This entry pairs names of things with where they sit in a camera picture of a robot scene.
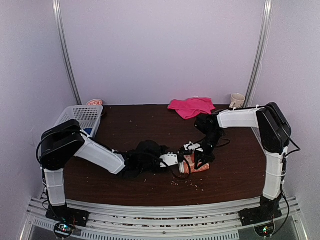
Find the orange bunny towel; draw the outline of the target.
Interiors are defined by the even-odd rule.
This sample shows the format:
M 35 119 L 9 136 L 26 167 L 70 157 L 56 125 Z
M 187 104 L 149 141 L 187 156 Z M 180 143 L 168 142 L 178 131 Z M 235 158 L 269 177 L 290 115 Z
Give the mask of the orange bunny towel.
M 184 158 L 188 162 L 188 164 L 184 161 L 183 163 L 178 165 L 179 172 L 181 174 L 189 174 L 189 173 L 199 173 L 199 172 L 204 172 L 210 169 L 210 164 L 207 163 L 203 167 L 201 167 L 198 170 L 195 170 L 195 156 L 194 154 L 192 155 L 185 155 Z

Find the pink towel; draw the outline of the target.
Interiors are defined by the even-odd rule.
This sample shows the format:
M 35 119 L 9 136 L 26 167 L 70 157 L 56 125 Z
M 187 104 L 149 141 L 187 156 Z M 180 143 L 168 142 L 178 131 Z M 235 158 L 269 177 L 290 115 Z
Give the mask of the pink towel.
M 174 110 L 182 119 L 189 120 L 200 114 L 210 115 L 216 107 L 213 105 L 211 98 L 193 97 L 186 100 L 174 99 L 167 109 Z

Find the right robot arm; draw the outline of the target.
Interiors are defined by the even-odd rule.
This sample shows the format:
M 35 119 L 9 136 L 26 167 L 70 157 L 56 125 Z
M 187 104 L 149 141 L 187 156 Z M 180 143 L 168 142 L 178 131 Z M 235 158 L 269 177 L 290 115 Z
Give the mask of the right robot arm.
M 194 152 L 197 170 L 214 159 L 224 129 L 255 128 L 259 130 L 261 146 L 266 156 L 265 184 L 260 206 L 255 209 L 259 220 L 266 221 L 277 214 L 286 174 L 286 157 L 292 129 L 279 106 L 270 102 L 264 106 L 225 109 L 210 115 L 199 115 L 194 126 L 205 135 Z

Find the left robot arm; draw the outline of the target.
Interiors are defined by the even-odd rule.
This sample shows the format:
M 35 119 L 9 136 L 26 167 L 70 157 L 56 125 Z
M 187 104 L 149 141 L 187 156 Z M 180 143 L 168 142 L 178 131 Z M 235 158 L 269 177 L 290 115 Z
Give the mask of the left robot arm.
M 42 169 L 49 206 L 61 222 L 72 218 L 72 211 L 67 207 L 64 171 L 77 160 L 123 179 L 136 178 L 145 172 L 158 173 L 178 163 L 177 154 L 167 152 L 165 145 L 152 140 L 142 141 L 133 150 L 115 150 L 97 141 L 74 119 L 42 134 L 36 159 Z

